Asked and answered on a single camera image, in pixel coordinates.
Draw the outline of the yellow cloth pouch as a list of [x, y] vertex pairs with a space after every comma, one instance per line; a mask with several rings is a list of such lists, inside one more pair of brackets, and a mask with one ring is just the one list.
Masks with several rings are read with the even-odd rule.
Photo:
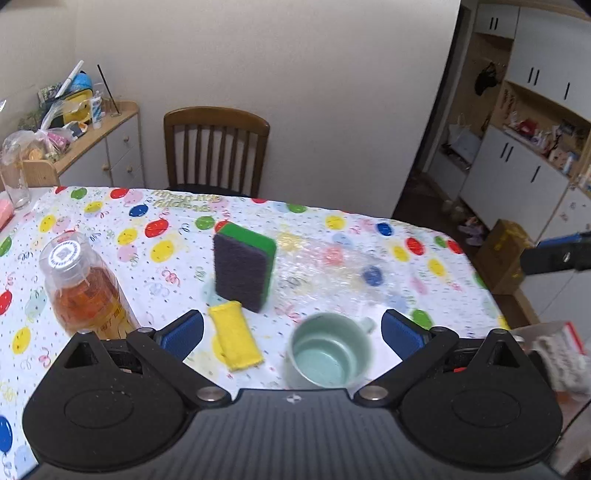
[[212, 306], [208, 309], [208, 315], [211, 316], [221, 354], [230, 371], [245, 370], [263, 363], [263, 354], [243, 316], [242, 304], [229, 301]]

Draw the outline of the green purple sponge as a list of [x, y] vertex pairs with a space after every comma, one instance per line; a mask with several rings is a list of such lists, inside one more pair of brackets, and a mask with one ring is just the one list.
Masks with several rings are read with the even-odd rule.
[[215, 292], [259, 313], [269, 296], [275, 258], [273, 239], [226, 223], [213, 236]]

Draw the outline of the clear bubble wrap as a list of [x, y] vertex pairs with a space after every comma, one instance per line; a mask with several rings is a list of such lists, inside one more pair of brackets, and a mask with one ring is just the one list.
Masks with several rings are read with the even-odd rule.
[[359, 317], [389, 308], [408, 314], [417, 305], [403, 269], [370, 252], [290, 233], [278, 234], [276, 245], [271, 299], [283, 312]]

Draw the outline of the grey knitted cloth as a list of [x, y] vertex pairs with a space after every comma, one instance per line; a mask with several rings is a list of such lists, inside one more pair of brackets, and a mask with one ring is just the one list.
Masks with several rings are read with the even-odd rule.
[[562, 334], [539, 336], [532, 348], [542, 358], [555, 391], [590, 394], [590, 358], [573, 348]]

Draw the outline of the brown cardboard box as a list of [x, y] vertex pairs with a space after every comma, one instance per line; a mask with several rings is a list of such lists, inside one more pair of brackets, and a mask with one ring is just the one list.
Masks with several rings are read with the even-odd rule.
[[521, 254], [533, 243], [517, 223], [499, 219], [477, 252], [475, 265], [495, 295], [513, 295], [524, 279]]

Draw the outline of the amber liquid bottle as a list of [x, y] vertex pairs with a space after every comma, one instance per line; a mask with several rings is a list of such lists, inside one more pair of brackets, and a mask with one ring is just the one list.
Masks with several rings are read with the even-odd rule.
[[91, 331], [117, 340], [139, 327], [118, 280], [85, 235], [58, 235], [39, 264], [54, 315], [69, 335]]

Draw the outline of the mint green mug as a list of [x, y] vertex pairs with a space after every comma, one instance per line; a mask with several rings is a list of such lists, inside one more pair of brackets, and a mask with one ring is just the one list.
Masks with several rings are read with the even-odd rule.
[[376, 322], [337, 313], [308, 316], [287, 341], [283, 379], [295, 390], [352, 388], [361, 384], [373, 361], [370, 335]]

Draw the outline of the colourful balloon tablecloth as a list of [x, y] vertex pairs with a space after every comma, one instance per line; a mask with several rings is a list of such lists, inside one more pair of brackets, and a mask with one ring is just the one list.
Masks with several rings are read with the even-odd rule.
[[[115, 274], [137, 321], [161, 328], [219, 303], [213, 236], [231, 222], [273, 238], [290, 233], [351, 246], [403, 269], [417, 305], [404, 314], [477, 338], [505, 318], [459, 244], [448, 235], [385, 218], [262, 199], [172, 194], [163, 190], [57, 187], [38, 192], [1, 232], [1, 475], [18, 479], [35, 465], [22, 430], [33, 390], [68, 342], [40, 269], [43, 248], [61, 233], [84, 234]], [[216, 332], [188, 364], [231, 393], [283, 387], [287, 340], [301, 316], [273, 306], [270, 295], [246, 320], [263, 364], [233, 373]]]

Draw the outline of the white shopping bag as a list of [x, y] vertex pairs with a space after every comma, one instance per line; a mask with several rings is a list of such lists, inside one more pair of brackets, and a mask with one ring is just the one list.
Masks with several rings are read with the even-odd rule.
[[448, 125], [448, 144], [465, 162], [472, 165], [481, 146], [481, 138], [472, 132], [465, 117], [460, 114], [455, 123]]

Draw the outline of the red white cardboard box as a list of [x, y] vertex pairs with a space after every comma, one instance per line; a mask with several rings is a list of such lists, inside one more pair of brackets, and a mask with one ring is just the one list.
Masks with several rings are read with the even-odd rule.
[[563, 426], [551, 466], [567, 479], [590, 477], [590, 349], [570, 322], [519, 327], [512, 331], [538, 362], [559, 403]]

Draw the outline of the black hanging cap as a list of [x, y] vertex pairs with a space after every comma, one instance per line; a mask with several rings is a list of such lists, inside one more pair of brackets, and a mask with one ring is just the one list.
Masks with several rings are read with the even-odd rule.
[[497, 64], [490, 62], [478, 75], [474, 83], [474, 92], [482, 96], [486, 90], [495, 88], [501, 83], [498, 77]]

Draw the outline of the white wooden sideboard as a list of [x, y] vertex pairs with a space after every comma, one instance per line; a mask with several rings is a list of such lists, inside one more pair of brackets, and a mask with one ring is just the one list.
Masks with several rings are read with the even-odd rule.
[[89, 128], [58, 161], [24, 162], [28, 185], [144, 187], [139, 107], [123, 101], [119, 110], [118, 115], [105, 116], [100, 129]]

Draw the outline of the clear drinking glass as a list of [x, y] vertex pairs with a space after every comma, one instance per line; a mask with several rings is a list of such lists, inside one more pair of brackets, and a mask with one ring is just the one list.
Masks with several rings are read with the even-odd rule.
[[18, 145], [2, 152], [1, 179], [15, 210], [30, 202], [31, 194], [25, 177], [21, 148]]

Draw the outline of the brown wooden chair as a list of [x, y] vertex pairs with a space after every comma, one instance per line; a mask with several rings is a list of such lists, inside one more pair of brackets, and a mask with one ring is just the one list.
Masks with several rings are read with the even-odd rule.
[[163, 117], [169, 189], [256, 198], [270, 123], [243, 110], [195, 106]]

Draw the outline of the white wall cabinet unit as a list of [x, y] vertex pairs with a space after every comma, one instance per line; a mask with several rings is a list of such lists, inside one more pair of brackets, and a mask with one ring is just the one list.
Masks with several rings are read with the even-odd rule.
[[[499, 219], [530, 241], [590, 229], [590, 18], [565, 1], [465, 1], [454, 80], [426, 173], [479, 250]], [[474, 92], [497, 64], [501, 83]], [[482, 142], [472, 165], [448, 144], [460, 114]], [[584, 321], [590, 277], [524, 277], [514, 293], [532, 320]]]

